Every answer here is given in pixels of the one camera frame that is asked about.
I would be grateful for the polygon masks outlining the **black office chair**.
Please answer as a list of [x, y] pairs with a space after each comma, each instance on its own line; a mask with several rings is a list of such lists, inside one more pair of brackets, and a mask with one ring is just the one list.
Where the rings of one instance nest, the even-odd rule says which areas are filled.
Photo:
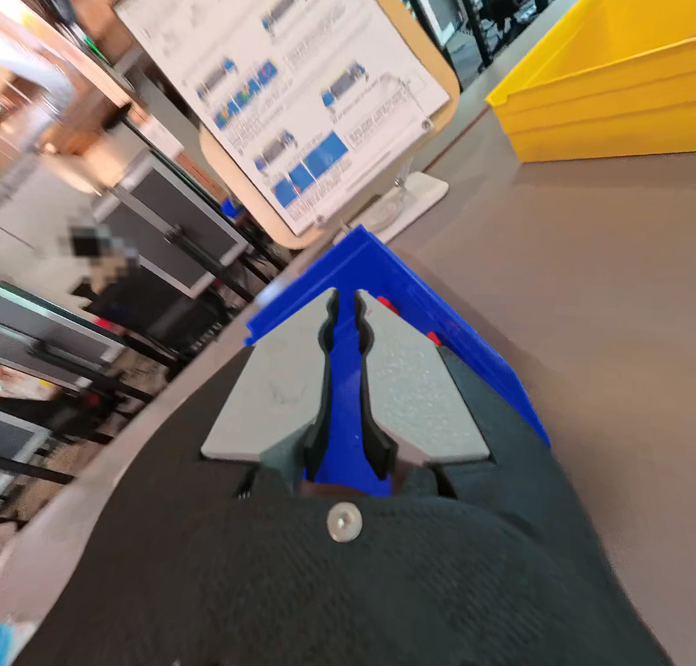
[[99, 292], [83, 279], [71, 295], [86, 299], [84, 310], [99, 320], [148, 341], [168, 356], [171, 366], [189, 365], [232, 320], [215, 290], [191, 298], [145, 268]]

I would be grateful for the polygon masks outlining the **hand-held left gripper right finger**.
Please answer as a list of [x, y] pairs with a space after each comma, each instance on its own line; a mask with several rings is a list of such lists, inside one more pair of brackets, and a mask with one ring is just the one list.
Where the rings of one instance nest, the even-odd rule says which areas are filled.
[[491, 451], [436, 344], [366, 290], [354, 294], [365, 458], [378, 479], [487, 461]]

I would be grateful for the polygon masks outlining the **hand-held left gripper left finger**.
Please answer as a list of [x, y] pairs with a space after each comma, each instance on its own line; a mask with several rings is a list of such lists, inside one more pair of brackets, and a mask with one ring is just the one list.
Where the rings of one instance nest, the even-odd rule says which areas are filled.
[[315, 479], [328, 448], [338, 304], [328, 288], [256, 342], [200, 449], [205, 459]]

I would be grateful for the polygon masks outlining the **black panel tripod stand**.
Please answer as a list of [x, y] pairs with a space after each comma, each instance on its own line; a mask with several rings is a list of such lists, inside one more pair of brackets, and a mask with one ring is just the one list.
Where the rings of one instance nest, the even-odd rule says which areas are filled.
[[248, 244], [238, 244], [237, 250], [239, 253], [235, 256], [231, 263], [225, 265], [212, 253], [208, 252], [208, 250], [206, 250], [203, 246], [190, 238], [190, 236], [186, 234], [184, 228], [180, 226], [170, 227], [166, 232], [163, 233], [163, 238], [169, 244], [178, 248], [192, 261], [196, 262], [197, 265], [201, 266], [209, 274], [213, 275], [213, 278], [218, 284], [229, 288], [234, 294], [236, 294], [236, 296], [239, 296], [239, 298], [244, 300], [247, 304], [251, 304], [256, 295], [252, 294], [250, 290], [243, 287], [242, 284], [234, 279], [232, 275], [232, 266], [234, 262], [239, 262], [239, 264], [245, 270], [261, 281], [265, 287], [267, 287], [272, 281], [254, 265], [252, 260], [248, 259]]

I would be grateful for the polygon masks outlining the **blue object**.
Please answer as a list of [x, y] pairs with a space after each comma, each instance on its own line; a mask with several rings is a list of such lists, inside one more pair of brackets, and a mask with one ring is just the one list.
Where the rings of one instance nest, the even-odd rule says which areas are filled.
[[37, 628], [38, 624], [33, 621], [1, 622], [1, 665], [13, 664]]

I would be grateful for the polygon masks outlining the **yellow plastic bin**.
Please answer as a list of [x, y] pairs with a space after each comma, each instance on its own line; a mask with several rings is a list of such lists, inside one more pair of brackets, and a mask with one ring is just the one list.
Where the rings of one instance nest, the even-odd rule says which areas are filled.
[[579, 0], [486, 97], [523, 163], [695, 151], [695, 0]]

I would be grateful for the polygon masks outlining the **printed instruction sheet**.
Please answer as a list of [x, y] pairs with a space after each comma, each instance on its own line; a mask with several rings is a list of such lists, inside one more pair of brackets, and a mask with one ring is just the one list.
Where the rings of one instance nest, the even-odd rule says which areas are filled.
[[294, 236], [451, 97], [377, 0], [120, 0], [117, 17]]

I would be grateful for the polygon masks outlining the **grey framed panel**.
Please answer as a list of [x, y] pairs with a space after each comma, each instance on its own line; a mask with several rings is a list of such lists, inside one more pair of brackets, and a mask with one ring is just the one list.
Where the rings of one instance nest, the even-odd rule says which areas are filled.
[[138, 251], [140, 263], [195, 299], [214, 276], [166, 236], [178, 230], [224, 268], [251, 249], [231, 222], [210, 207], [154, 153], [146, 150], [112, 187], [92, 201], [96, 220]]
[[50, 437], [50, 429], [1, 412], [2, 459], [29, 463]]
[[70, 391], [106, 375], [127, 347], [59, 305], [1, 282], [1, 366]]

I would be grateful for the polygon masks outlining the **blue plastic bin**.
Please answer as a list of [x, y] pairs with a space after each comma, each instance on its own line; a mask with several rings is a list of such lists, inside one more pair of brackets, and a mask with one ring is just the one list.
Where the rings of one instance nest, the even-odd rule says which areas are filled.
[[551, 442], [515, 371], [435, 290], [376, 236], [360, 227], [314, 261], [248, 323], [245, 341], [254, 345], [280, 323], [329, 288], [338, 291], [338, 312], [330, 353], [332, 412], [328, 448], [315, 482], [342, 484], [373, 496], [387, 496], [363, 452], [359, 406], [361, 355], [353, 296], [366, 290], [386, 298], [399, 316], [423, 335], [434, 333], [502, 396], [536, 432]]

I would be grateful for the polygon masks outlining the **white stand base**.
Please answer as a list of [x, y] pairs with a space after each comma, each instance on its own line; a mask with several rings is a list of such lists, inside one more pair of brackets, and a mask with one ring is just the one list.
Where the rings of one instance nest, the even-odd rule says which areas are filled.
[[442, 201], [449, 191], [447, 182], [422, 172], [408, 174], [397, 181], [384, 195], [371, 201], [355, 219], [344, 225], [333, 239], [341, 242], [358, 227], [388, 244], [431, 208]]

